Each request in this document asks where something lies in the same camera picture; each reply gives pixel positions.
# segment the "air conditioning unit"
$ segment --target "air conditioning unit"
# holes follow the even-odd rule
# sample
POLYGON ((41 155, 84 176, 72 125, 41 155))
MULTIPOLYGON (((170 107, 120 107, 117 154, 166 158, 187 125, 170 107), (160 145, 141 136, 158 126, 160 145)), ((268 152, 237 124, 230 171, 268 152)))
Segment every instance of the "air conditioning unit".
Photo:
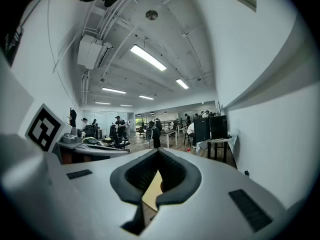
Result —
POLYGON ((112 49, 111 43, 85 34, 80 41, 77 63, 89 70, 101 68, 112 49))

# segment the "ceiling fixture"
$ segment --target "ceiling fixture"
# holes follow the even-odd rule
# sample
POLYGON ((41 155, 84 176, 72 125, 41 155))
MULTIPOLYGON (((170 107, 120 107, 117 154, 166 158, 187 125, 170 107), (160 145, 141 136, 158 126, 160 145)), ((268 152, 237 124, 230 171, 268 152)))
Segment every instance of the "ceiling fixture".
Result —
POLYGON ((105 104, 105 105, 110 105, 111 103, 106 103, 106 102, 96 102, 97 104, 105 104))
POLYGON ((156 58, 154 58, 152 55, 147 53, 144 49, 140 48, 136 44, 131 48, 130 51, 133 52, 134 54, 140 56, 141 58, 143 58, 144 60, 146 60, 150 64, 154 65, 156 68, 158 68, 161 71, 167 69, 161 62, 159 62, 156 58))
POLYGON ((109 92, 115 92, 115 93, 120 93, 120 94, 126 94, 125 91, 122 91, 122 90, 115 90, 115 89, 109 89, 109 88, 102 88, 102 90, 104 91, 109 91, 109 92))
POLYGON ((179 85, 181 85, 184 89, 188 89, 189 87, 184 83, 182 82, 182 80, 179 78, 177 80, 175 80, 179 85))
POLYGON ((154 21, 158 18, 158 13, 155 10, 148 10, 145 16, 149 21, 154 21))
POLYGON ((154 98, 150 98, 150 97, 146 97, 146 96, 142 96, 142 95, 140 95, 139 96, 140 98, 145 98, 145 99, 148 99, 148 100, 153 100, 154 98))

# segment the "black shirt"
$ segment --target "black shirt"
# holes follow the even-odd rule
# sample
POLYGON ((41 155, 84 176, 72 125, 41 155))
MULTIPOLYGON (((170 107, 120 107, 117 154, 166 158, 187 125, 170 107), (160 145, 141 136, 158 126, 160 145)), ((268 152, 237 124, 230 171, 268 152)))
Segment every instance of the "black shirt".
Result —
POLYGON ((120 127, 126 124, 124 120, 116 121, 115 124, 118 125, 118 134, 125 132, 125 127, 120 127))
POLYGON ((19 46, 19 44, 16 46, 11 46, 11 43, 16 34, 21 17, 31 1, 32 0, 1 0, 0 2, 3 19, 2 29, 0 31, 0 47, 10 65, 13 63, 19 46), (8 8, 8 5, 10 5, 13 1, 14 6, 8 8))

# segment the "black vent grille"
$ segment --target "black vent grille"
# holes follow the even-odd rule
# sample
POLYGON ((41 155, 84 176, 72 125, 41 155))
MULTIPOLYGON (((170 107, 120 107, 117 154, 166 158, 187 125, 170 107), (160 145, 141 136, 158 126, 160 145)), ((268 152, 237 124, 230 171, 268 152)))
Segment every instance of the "black vent grille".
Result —
POLYGON ((79 171, 75 171, 75 172, 70 172, 70 173, 67 173, 66 175, 68 176, 68 178, 70 180, 73 180, 73 179, 83 177, 83 176, 86 176, 89 174, 92 174, 92 171, 87 169, 87 170, 79 170, 79 171))
POLYGON ((263 229, 272 222, 272 219, 242 189, 229 192, 229 196, 239 208, 254 232, 263 229))

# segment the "man in black shirt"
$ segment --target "man in black shirt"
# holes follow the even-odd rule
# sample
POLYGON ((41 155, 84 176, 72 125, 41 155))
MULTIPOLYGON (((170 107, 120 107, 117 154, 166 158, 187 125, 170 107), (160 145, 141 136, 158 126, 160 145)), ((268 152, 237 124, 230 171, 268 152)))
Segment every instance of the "man in black shirt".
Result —
POLYGON ((126 123, 124 120, 121 120, 120 116, 116 116, 116 122, 115 124, 118 125, 118 136, 121 138, 122 136, 126 139, 126 123))

